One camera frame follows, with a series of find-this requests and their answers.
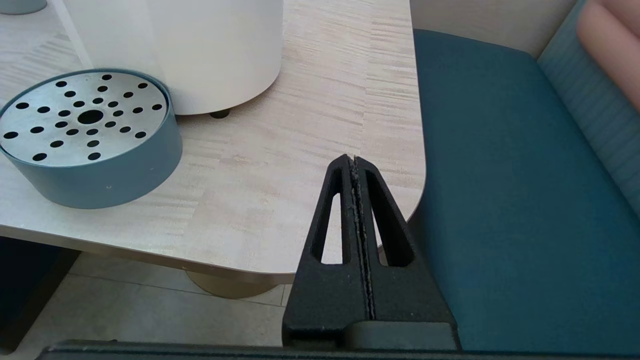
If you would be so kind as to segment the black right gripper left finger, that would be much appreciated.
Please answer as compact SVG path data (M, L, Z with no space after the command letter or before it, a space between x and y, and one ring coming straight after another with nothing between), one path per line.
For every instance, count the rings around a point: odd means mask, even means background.
M327 167L282 319L285 347L339 347L348 326L370 318L354 170L354 160L346 154ZM334 196L340 201L342 261L325 264Z

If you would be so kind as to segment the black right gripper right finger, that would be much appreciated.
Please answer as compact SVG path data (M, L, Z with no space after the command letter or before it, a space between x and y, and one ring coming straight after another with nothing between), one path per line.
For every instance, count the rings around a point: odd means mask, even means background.
M356 180L371 319L454 325L455 317L380 171L357 157Z

